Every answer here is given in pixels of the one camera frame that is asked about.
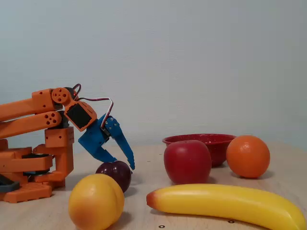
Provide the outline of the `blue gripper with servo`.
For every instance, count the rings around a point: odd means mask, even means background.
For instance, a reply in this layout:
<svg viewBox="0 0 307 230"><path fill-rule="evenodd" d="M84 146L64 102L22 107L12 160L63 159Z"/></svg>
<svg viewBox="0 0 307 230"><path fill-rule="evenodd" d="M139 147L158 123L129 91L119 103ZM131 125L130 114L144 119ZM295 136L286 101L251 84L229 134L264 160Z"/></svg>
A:
<svg viewBox="0 0 307 230"><path fill-rule="evenodd" d="M104 117L105 115L96 119L78 139L78 142L95 159L103 163L115 162L117 159L102 147L109 140L109 135L101 129L101 123ZM109 116L105 122L105 128L127 157L131 169L134 170L134 154L122 132L119 122L112 116Z"/></svg>

